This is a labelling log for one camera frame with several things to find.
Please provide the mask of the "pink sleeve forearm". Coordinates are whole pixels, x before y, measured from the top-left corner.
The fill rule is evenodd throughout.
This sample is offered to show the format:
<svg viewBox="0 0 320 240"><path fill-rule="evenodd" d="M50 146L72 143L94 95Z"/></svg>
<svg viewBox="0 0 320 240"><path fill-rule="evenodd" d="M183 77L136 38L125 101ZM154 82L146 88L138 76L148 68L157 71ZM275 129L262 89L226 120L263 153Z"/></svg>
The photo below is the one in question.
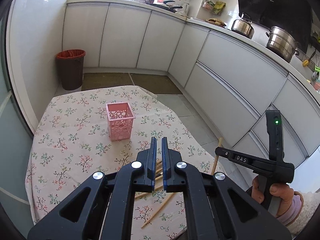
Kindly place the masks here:
<svg viewBox="0 0 320 240"><path fill-rule="evenodd" d="M302 194L295 191L292 198L291 206L284 214L282 214L281 216L278 216L277 220L280 221L285 226L291 225L301 213L303 204L304 204L304 199Z"/></svg>

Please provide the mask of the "right hand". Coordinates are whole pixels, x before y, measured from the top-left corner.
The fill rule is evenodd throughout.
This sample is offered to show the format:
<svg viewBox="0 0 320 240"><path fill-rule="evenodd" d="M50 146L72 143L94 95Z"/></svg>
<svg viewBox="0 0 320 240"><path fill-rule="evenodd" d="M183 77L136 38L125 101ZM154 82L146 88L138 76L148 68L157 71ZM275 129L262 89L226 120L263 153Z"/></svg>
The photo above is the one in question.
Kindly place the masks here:
<svg viewBox="0 0 320 240"><path fill-rule="evenodd" d="M273 184L269 192L274 197L281 198L280 206L276 217L283 215L292 205L294 190L287 184ZM261 204L264 200L263 193L259 190L259 180L255 177L252 181L252 198Z"/></svg>

